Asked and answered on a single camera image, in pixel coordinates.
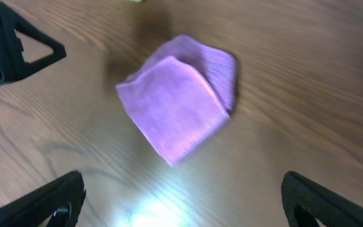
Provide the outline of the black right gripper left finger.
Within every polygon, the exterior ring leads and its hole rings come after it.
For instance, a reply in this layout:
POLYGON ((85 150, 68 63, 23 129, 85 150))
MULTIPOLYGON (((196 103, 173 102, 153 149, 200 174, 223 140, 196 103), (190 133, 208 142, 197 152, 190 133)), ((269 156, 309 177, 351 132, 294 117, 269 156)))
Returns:
POLYGON ((0 207, 0 227, 75 227, 86 198, 82 174, 71 171, 54 181, 0 207))

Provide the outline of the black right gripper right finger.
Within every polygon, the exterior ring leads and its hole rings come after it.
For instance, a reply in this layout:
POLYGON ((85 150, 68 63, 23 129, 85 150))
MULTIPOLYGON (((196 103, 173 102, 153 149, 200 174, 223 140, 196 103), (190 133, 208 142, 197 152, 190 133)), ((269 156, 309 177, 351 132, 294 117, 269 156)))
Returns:
POLYGON ((297 172, 284 175, 281 194, 290 227, 363 227, 363 207, 297 172))

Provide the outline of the purple microfiber cloth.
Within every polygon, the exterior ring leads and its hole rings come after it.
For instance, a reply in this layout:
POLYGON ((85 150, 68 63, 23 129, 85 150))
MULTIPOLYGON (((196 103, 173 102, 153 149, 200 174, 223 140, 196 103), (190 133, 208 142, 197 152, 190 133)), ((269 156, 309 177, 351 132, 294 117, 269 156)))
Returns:
POLYGON ((230 119, 238 61, 179 35, 116 86, 122 105, 154 150, 175 165, 230 119))

